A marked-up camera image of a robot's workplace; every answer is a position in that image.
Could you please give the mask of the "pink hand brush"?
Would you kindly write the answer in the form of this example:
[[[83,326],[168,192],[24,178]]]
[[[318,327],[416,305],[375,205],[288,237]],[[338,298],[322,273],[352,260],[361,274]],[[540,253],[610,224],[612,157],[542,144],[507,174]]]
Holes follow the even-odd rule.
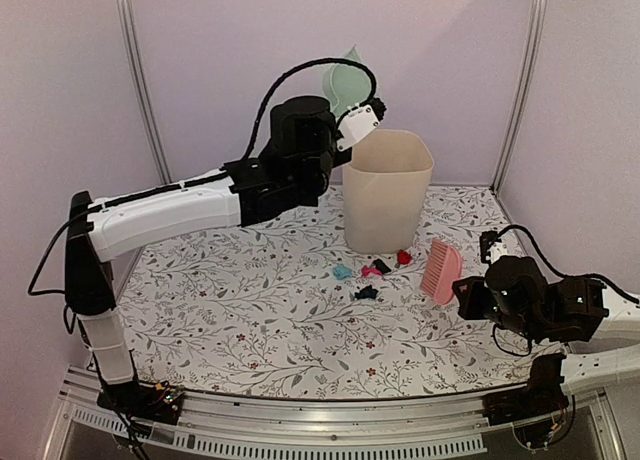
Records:
[[[462,257],[455,247],[433,239],[420,289],[436,305],[448,304],[454,296],[452,284],[460,278],[462,266]]]

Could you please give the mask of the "green plastic dustpan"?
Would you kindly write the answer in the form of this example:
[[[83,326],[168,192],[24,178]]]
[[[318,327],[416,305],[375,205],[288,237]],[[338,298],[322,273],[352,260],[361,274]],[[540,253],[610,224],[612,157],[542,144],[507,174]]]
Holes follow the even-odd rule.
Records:
[[[336,120],[372,97],[371,76],[361,68],[340,62],[325,62],[322,67],[322,94]]]

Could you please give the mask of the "magenta paper scrap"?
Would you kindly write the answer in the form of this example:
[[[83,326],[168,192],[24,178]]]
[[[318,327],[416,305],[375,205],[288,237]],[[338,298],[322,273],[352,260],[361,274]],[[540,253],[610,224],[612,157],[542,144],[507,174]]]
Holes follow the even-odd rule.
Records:
[[[383,276],[383,273],[374,266],[363,266],[361,269],[361,275],[363,278],[367,278],[371,275]]]

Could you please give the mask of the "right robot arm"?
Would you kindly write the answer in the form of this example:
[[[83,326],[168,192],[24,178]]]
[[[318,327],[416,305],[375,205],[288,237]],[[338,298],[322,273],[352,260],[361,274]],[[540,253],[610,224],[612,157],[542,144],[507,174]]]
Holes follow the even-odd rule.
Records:
[[[600,279],[569,276],[550,283],[533,258],[504,255],[484,275],[454,281],[452,291],[462,319],[490,321],[530,346],[611,338],[632,343],[603,353],[537,356],[524,386],[483,397],[490,425],[566,409],[578,392],[639,375],[639,300]]]

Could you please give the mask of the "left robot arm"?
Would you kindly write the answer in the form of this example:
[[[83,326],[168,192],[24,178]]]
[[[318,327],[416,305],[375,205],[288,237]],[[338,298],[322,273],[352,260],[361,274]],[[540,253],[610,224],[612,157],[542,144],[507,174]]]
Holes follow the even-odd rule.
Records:
[[[110,263],[148,244],[199,230],[252,226],[317,206],[338,155],[330,103],[299,96],[270,112],[271,136],[255,158],[179,183],[107,200],[72,199],[65,243],[65,301],[101,384],[99,406],[125,418],[175,424],[182,391],[140,383],[109,277]]]

